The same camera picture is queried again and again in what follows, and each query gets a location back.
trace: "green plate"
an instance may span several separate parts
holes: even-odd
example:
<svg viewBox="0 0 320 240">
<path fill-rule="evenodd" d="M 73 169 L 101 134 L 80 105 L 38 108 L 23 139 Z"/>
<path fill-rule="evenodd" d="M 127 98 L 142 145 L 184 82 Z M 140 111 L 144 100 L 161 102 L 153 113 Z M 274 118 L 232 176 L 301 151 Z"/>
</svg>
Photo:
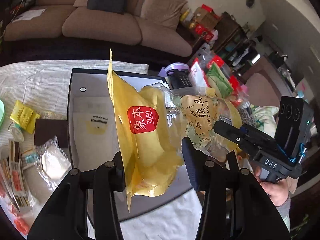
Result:
<svg viewBox="0 0 320 240">
<path fill-rule="evenodd" d="M 4 104 L 0 100 L 0 128 L 1 128 L 1 125 L 2 125 L 2 122 L 3 122 L 3 119 L 4 119 Z"/>
</svg>

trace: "yellow packet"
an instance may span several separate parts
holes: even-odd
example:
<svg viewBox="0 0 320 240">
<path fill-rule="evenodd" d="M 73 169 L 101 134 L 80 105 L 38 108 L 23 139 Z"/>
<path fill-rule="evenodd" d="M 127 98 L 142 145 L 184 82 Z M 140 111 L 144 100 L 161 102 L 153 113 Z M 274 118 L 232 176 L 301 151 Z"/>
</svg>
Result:
<svg viewBox="0 0 320 240">
<path fill-rule="evenodd" d="M 10 115 L 11 120 L 20 125 L 23 130 L 26 130 L 31 134 L 35 131 L 37 118 L 40 118 L 40 115 L 30 107 L 25 106 L 19 100 L 16 101 Z"/>
<path fill-rule="evenodd" d="M 108 69 L 119 147 L 124 165 L 127 203 L 133 195 L 162 195 L 183 165 L 178 149 L 170 142 L 164 93 L 154 87 L 134 87 Z"/>
<path fill-rule="evenodd" d="M 39 119 L 41 117 L 41 115 L 37 114 L 36 112 L 33 112 L 31 117 L 30 117 L 30 121 L 28 123 L 28 126 L 26 128 L 26 131 L 28 133 L 34 133 L 35 128 L 36 128 L 36 119 Z"/>
<path fill-rule="evenodd" d="M 10 115 L 10 119 L 25 130 L 30 122 L 32 114 L 33 110 L 31 108 L 17 100 Z"/>
</svg>

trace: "paper sheet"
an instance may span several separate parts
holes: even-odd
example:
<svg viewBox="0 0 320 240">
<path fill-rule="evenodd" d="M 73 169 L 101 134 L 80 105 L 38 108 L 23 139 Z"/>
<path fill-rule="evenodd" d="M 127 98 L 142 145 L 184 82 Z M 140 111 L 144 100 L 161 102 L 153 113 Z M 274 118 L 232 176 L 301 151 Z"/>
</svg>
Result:
<svg viewBox="0 0 320 240">
<path fill-rule="evenodd" d="M 21 20 L 31 20 L 34 17 L 40 16 L 46 9 L 40 9 L 40 10 L 29 10 L 26 11 L 20 15 L 18 15 L 12 22 L 17 22 Z"/>
</svg>

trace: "white cloth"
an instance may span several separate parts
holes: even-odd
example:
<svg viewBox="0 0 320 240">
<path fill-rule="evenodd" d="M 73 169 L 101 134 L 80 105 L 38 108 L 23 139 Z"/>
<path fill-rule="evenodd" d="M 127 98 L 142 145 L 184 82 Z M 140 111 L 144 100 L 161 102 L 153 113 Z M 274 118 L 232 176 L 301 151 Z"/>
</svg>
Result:
<svg viewBox="0 0 320 240">
<path fill-rule="evenodd" d="M 72 68 L 108 69 L 108 60 L 37 60 L 14 63 L 0 67 L 0 99 L 4 103 L 4 122 L 0 127 L 0 157 L 8 156 L 8 132 L 10 114 L 16 100 L 36 110 L 49 110 L 67 115 L 68 91 Z M 113 69 L 125 72 L 147 74 L 148 65 L 129 64 L 113 61 Z M 25 140 L 20 144 L 21 152 L 33 146 L 33 134 L 23 132 Z M 39 205 L 22 218 L 29 226 L 33 224 L 51 192 L 35 167 L 24 171 L 31 193 L 39 200 Z M 3 210 L 7 211 L 9 200 L 0 199 Z"/>
<path fill-rule="evenodd" d="M 167 205 L 120 223 L 124 240 L 194 240 L 202 206 L 191 189 Z M 88 222 L 88 236 L 95 239 Z"/>
</svg>

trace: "plastic wrap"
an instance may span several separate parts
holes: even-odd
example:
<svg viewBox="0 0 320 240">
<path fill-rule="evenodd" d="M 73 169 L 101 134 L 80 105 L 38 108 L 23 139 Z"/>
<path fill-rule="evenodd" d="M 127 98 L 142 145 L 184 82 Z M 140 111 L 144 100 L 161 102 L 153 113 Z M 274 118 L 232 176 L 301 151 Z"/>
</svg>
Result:
<svg viewBox="0 0 320 240">
<path fill-rule="evenodd" d="M 71 163 L 59 148 L 57 137 L 36 148 L 38 158 L 35 166 L 50 191 L 54 191 L 65 175 L 71 170 Z"/>
<path fill-rule="evenodd" d="M 217 120 L 223 120 L 240 128 L 242 122 L 237 109 L 230 101 L 216 97 L 213 88 L 188 87 L 169 93 L 171 103 L 167 104 L 177 108 L 171 122 L 180 135 L 179 142 L 188 136 L 195 149 L 223 162 L 226 154 L 237 145 L 216 134 L 213 126 Z"/>
</svg>

